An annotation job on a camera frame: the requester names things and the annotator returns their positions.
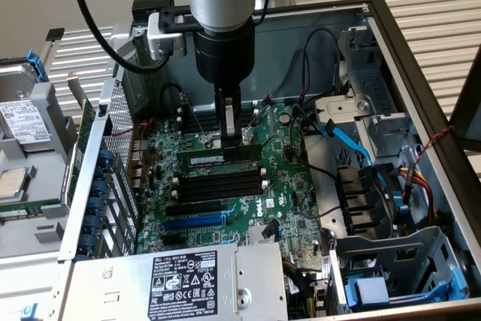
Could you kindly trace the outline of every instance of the motherboard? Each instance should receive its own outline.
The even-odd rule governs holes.
[[[313,186],[310,169],[297,163],[289,151],[296,149],[296,153],[300,153],[301,130],[297,123],[292,127],[294,145],[290,141],[292,107],[278,103],[267,109],[259,105],[251,111],[255,122],[244,129],[244,138],[249,138],[251,145],[261,145],[262,156],[259,160],[240,164],[212,165],[216,156],[201,156],[203,153],[215,154],[219,149],[218,132],[183,134],[180,118],[154,123],[146,129],[138,147],[144,160],[137,160],[141,167],[140,171],[139,168],[135,170],[137,176],[149,172],[149,175],[139,177],[136,189],[142,219],[137,253],[215,244],[236,243],[241,246],[264,241],[262,231],[276,219],[280,224],[279,234],[270,240],[279,241],[283,258],[302,268],[321,267],[319,221],[303,217],[298,209],[301,203],[304,214],[317,215],[315,198],[308,196]],[[195,155],[196,162],[200,162],[199,159],[206,162],[208,158],[211,164],[186,172],[182,162],[189,154]],[[180,218],[189,224],[189,220],[196,217],[195,214],[168,216],[168,209],[180,204],[175,190],[179,177],[187,173],[190,180],[207,175],[228,180],[239,171],[259,173],[259,170],[263,181],[258,192],[254,189],[258,194],[221,199],[222,214],[225,215],[222,225],[168,230],[172,220]],[[200,183],[192,199],[187,201],[201,200],[207,191]]]

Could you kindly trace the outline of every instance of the warning label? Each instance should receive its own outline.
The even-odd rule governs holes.
[[[217,315],[217,251],[156,257],[152,266],[149,319]]]
[[[0,111],[20,144],[50,140],[44,121],[31,101],[0,103]]]

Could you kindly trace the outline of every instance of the blue pcie slot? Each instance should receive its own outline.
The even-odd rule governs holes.
[[[195,227],[207,226],[225,226],[225,214],[212,213],[204,216],[164,221],[165,231],[173,231],[175,229],[193,229]]]

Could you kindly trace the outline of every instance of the black pcie slot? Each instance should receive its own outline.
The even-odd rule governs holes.
[[[197,121],[193,115],[184,117],[182,131],[184,134],[199,132]],[[240,124],[242,127],[247,127],[254,118],[252,108],[242,108],[240,111]],[[215,132],[219,130],[219,123],[217,122],[217,115],[215,112],[206,112],[197,114],[198,122],[201,124],[204,132]]]
[[[222,211],[221,201],[209,201],[202,203],[176,204],[165,208],[166,216],[183,216],[187,214],[199,214]]]
[[[262,194],[259,170],[180,179],[179,202],[207,201]]]

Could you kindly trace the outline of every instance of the green motherboard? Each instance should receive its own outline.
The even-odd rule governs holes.
[[[280,221],[280,248],[285,259],[295,262],[298,267],[320,268],[321,252],[313,252],[313,241],[320,242],[318,220],[306,219],[295,209],[293,193],[303,199],[313,186],[310,169],[296,159],[289,159],[284,146],[291,144],[290,126],[281,124],[280,115],[292,115],[292,107],[284,104],[273,104],[254,123],[249,137],[252,144],[262,144],[262,157],[255,162],[241,165],[224,165],[217,167],[200,167],[190,171],[190,175],[228,173],[238,169],[265,168],[268,186],[261,195],[230,198],[223,200],[224,210],[233,210],[224,226],[181,229],[165,231],[164,222],[173,217],[165,215],[165,208],[176,204],[171,197],[172,180],[181,169],[179,158],[185,158],[185,152],[198,153],[205,148],[205,138],[213,139],[212,147],[219,146],[215,133],[198,133],[182,135],[175,122],[166,121],[155,124],[145,141],[156,149],[148,168],[162,168],[162,176],[155,179],[155,188],[149,191],[149,182],[144,177],[138,192],[141,207],[141,228],[138,237],[137,253],[152,253],[177,248],[202,247],[214,244],[237,243],[248,244],[252,234],[265,228],[270,220],[276,217]],[[299,154],[300,126],[293,126],[294,149]],[[306,197],[303,205],[304,213],[317,215],[316,202]],[[162,238],[169,234],[180,234],[182,244],[164,245]]]

